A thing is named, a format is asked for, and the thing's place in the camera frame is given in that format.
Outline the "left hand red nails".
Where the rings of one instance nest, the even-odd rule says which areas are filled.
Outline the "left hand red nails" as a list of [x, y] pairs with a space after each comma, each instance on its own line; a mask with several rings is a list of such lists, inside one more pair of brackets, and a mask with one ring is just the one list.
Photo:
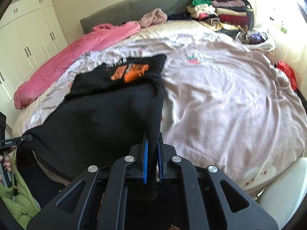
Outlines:
[[12, 171], [12, 162], [11, 162], [11, 157], [9, 155], [5, 155], [5, 156], [0, 156], [0, 161], [4, 162], [4, 169], [7, 172], [11, 172]]

